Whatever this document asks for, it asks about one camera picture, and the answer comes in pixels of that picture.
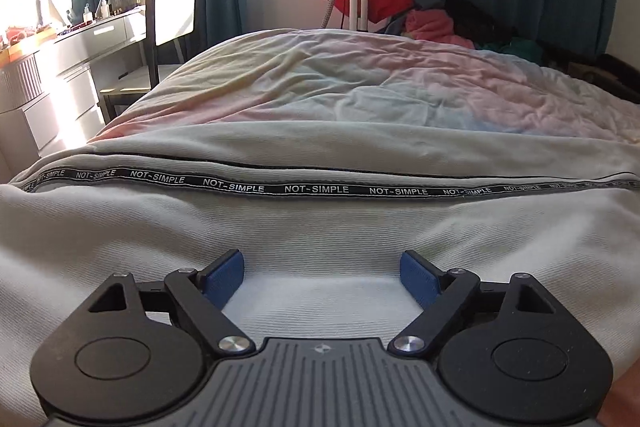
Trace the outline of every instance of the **chair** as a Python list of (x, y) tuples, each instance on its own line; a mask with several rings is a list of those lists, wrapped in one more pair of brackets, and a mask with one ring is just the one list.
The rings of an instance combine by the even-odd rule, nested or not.
[[(162, 82), (180, 64), (158, 66), (158, 46), (193, 31), (195, 0), (146, 0), (145, 55), (147, 66), (126, 74), (108, 89), (100, 90), (110, 120), (116, 105), (129, 106)], [(182, 51), (175, 41), (178, 58)]]

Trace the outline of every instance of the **gray dresser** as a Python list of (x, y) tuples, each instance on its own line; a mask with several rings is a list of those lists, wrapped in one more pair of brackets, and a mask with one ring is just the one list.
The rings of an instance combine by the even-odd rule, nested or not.
[(138, 8), (46, 42), (1, 68), (0, 182), (94, 137), (104, 119), (92, 62), (144, 38), (145, 15)]

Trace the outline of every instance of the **drawer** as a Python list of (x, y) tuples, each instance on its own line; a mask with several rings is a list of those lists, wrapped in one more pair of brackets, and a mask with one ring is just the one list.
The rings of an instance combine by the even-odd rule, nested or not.
[(69, 100), (69, 110), (72, 113), (70, 120), (75, 120), (98, 103), (98, 96), (95, 93), (94, 80), (90, 70), (83, 71), (78, 76), (68, 80), (66, 89), (63, 90), (64, 96), (67, 96)]
[(89, 70), (69, 80), (57, 79), (49, 94), (24, 111), (36, 147), (43, 147), (96, 103), (94, 81)]
[(65, 108), (56, 107), (55, 100), (56, 97), (49, 93), (24, 112), (31, 136), (38, 149), (58, 134), (60, 125), (63, 123), (61, 120), (64, 118)]
[(104, 127), (102, 113), (97, 105), (82, 114), (73, 124), (66, 127), (53, 140), (47, 143), (38, 155), (41, 158), (75, 147), (82, 147), (87, 140), (92, 139)]
[(51, 44), (46, 43), (36, 53), (40, 75), (55, 77), (123, 44), (126, 39), (124, 20), (120, 17), (91, 25)]

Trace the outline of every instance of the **pink clothing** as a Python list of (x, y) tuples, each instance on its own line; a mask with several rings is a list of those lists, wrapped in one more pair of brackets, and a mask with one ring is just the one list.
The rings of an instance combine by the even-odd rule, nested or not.
[(456, 44), (470, 50), (476, 48), (469, 39), (453, 33), (453, 19), (444, 10), (411, 10), (404, 29), (416, 40)]

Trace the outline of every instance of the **circular knob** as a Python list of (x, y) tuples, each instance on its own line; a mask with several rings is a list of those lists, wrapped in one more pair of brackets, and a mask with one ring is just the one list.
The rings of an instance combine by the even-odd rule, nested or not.
[(88, 377), (121, 380), (142, 371), (149, 358), (149, 348), (145, 344), (117, 337), (86, 344), (76, 355), (76, 365)]
[(502, 343), (494, 349), (492, 358), (505, 375), (527, 381), (557, 377), (568, 362), (562, 349), (539, 339), (514, 339)]

